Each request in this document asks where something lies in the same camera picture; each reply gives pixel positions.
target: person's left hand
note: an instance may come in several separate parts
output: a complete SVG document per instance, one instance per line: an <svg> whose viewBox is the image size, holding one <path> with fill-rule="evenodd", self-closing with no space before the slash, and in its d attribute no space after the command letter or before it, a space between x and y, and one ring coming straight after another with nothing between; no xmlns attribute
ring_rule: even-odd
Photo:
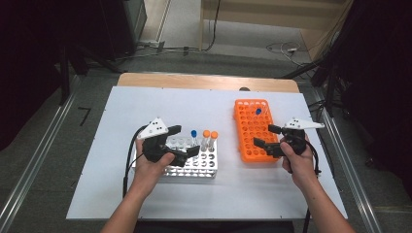
<svg viewBox="0 0 412 233"><path fill-rule="evenodd" d="M136 140L137 156L142 154L142 146L143 140ZM140 156L136 160L134 179L129 192L136 192L144 199L148 197L160 176L163 175L164 169L174 158L175 155L169 152L163 155L158 162L153 163L145 155Z"/></svg>

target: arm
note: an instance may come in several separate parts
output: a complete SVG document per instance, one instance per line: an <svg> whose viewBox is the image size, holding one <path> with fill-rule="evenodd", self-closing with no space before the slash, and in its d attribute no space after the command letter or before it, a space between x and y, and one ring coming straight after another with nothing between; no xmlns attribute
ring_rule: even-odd
<svg viewBox="0 0 412 233"><path fill-rule="evenodd" d="M287 156L282 165L287 171L292 168L293 182L302 191L319 232L355 232L319 183L309 147L306 146L302 155L295 154L285 142L281 144L281 149Z"/></svg>
<svg viewBox="0 0 412 233"><path fill-rule="evenodd" d="M136 141L137 154L142 153L142 144L142 141ZM174 158L173 153L166 153L157 163L148 161L145 156L137 159L133 182L123 200L101 230L102 233L133 232L143 202L155 188L164 168Z"/></svg>

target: orange-capped test tube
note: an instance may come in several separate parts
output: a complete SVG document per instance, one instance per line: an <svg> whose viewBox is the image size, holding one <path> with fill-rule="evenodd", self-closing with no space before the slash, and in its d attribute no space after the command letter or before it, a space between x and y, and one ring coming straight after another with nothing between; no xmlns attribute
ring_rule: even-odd
<svg viewBox="0 0 412 233"><path fill-rule="evenodd" d="M210 131L207 130L207 129L204 130L204 131L203 131L202 143L200 144L200 150L206 151L207 146L208 146L209 137L210 137Z"/></svg>
<svg viewBox="0 0 412 233"><path fill-rule="evenodd" d="M209 140L209 143L208 143L208 148L209 148L210 152L215 151L214 144L215 144L215 141L216 141L217 138L218 138L218 132L213 131L212 134L210 135L210 140Z"/></svg>

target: orange test tube rack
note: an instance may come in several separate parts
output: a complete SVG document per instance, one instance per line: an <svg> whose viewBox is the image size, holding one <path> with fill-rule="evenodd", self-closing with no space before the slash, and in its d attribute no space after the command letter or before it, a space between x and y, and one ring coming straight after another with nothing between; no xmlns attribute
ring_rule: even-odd
<svg viewBox="0 0 412 233"><path fill-rule="evenodd" d="M254 145L254 137L266 143L279 143L276 134L267 130L273 124L269 105L264 99L238 99L234 105L239 150L244 162L276 162L279 158L268 156Z"/></svg>

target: orange cap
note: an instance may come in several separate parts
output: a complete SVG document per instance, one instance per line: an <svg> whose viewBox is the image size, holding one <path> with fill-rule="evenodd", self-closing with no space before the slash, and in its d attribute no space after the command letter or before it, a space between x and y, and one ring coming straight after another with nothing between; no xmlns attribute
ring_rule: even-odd
<svg viewBox="0 0 412 233"><path fill-rule="evenodd" d="M204 130L203 131L203 137L205 137L205 138L209 138L210 137L210 131L209 130Z"/></svg>
<svg viewBox="0 0 412 233"><path fill-rule="evenodd" d="M213 131L213 132L212 132L212 138L213 138L213 139L217 139L217 138L218 138L218 132Z"/></svg>

